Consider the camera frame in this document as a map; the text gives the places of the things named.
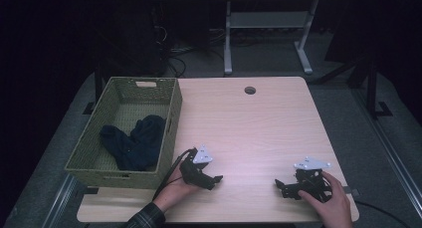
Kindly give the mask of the white metal table frame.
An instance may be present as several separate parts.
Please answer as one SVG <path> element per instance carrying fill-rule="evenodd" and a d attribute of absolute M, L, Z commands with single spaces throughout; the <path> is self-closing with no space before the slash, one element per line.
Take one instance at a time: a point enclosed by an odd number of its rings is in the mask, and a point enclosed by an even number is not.
<path fill-rule="evenodd" d="M 225 43 L 224 43 L 224 74 L 233 73 L 231 54 L 232 29 L 302 29 L 302 37 L 295 41 L 295 49 L 306 75 L 311 75 L 313 69 L 305 51 L 318 1 L 311 3 L 308 11 L 294 12 L 233 12 L 231 2 L 226 3 Z"/>

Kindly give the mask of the person's right hand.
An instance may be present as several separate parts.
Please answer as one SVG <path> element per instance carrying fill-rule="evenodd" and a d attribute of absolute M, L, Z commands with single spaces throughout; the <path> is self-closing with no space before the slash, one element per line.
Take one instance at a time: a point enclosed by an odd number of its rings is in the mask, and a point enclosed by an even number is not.
<path fill-rule="evenodd" d="M 321 203 L 303 190 L 300 190 L 298 195 L 316 211 L 325 228 L 353 228 L 350 201 L 341 183 L 327 172 L 323 171 L 321 174 L 332 190 L 329 201 Z"/>

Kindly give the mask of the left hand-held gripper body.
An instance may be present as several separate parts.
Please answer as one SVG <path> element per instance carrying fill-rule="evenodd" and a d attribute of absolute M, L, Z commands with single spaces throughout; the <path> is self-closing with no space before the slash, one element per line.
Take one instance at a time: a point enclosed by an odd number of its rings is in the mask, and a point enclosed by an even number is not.
<path fill-rule="evenodd" d="M 212 160 L 205 145 L 193 147 L 179 166 L 184 182 L 200 187 L 202 181 L 210 181 L 211 176 L 205 174 L 202 169 Z"/>

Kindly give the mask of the person's left hand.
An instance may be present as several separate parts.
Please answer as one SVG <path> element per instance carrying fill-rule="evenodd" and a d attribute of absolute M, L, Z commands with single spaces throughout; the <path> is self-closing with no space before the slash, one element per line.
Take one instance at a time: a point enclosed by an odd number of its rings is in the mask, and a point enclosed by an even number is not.
<path fill-rule="evenodd" d="M 169 176 L 164 188 L 153 199 L 153 203 L 165 213 L 167 210 L 187 198 L 189 195 L 199 191 L 200 187 L 187 184 L 182 179 L 179 166 L 176 166 Z"/>

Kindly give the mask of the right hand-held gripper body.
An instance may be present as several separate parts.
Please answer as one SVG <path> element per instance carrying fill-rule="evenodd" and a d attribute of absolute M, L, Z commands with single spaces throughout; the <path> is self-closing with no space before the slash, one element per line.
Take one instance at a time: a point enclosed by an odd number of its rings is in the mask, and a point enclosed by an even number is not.
<path fill-rule="evenodd" d="M 324 168 L 331 168 L 330 162 L 306 156 L 303 161 L 295 163 L 294 168 L 298 182 L 297 190 L 307 192 L 322 203 L 329 201 L 331 188 L 321 173 Z"/>

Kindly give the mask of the metal floor rail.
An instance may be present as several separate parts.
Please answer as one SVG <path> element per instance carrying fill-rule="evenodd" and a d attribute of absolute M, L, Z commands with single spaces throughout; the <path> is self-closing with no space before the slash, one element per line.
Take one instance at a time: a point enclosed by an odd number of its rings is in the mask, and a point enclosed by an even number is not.
<path fill-rule="evenodd" d="M 58 223 L 66 210 L 76 185 L 77 179 L 73 175 L 67 174 L 55 195 L 42 228 L 58 228 Z"/>
<path fill-rule="evenodd" d="M 422 219 L 422 190 L 418 187 L 415 180 L 411 176 L 404 162 L 397 153 L 394 144 L 387 137 L 381 123 L 379 122 L 378 116 L 373 115 L 366 107 L 365 98 L 362 92 L 352 90 L 351 94 L 357 103 L 360 111 L 363 113 L 367 123 L 374 131 L 376 137 L 381 143 L 385 156 L 390 163 L 397 179 L 402 185 L 406 195 L 408 196 L 412 206 L 417 212 L 418 216 Z"/>

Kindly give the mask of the dark navy cloth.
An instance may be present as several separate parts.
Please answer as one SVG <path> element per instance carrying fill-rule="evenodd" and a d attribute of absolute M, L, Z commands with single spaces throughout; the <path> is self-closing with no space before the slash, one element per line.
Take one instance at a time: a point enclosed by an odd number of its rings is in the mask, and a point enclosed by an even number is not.
<path fill-rule="evenodd" d="M 104 125 L 101 142 L 120 170 L 145 171 L 156 165 L 166 119 L 155 114 L 139 119 L 130 135 L 113 125 Z"/>

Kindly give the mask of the green woven basket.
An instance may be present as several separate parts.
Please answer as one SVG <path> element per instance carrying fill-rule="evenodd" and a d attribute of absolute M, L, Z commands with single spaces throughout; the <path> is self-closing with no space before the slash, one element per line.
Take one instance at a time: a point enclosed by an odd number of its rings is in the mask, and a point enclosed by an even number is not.
<path fill-rule="evenodd" d="M 181 106 L 175 78 L 110 78 L 65 169 L 87 186 L 157 188 L 172 165 Z M 101 129 L 113 125 L 130 133 L 148 115 L 165 120 L 157 162 L 144 171 L 118 168 L 101 142 Z"/>

